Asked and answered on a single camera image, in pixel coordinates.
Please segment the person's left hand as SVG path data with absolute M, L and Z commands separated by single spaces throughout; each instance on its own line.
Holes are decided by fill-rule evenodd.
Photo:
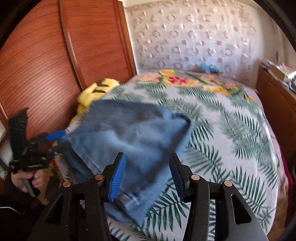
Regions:
M 35 173 L 33 172 L 24 172 L 24 171 L 19 171 L 18 173 L 11 174 L 11 181 L 13 185 L 15 185 L 18 189 L 20 189 L 22 192 L 28 193 L 27 187 L 24 185 L 22 179 L 31 179 L 32 184 L 35 188 L 41 189 L 44 180 L 45 180 L 45 173 L 44 170 L 37 170 Z

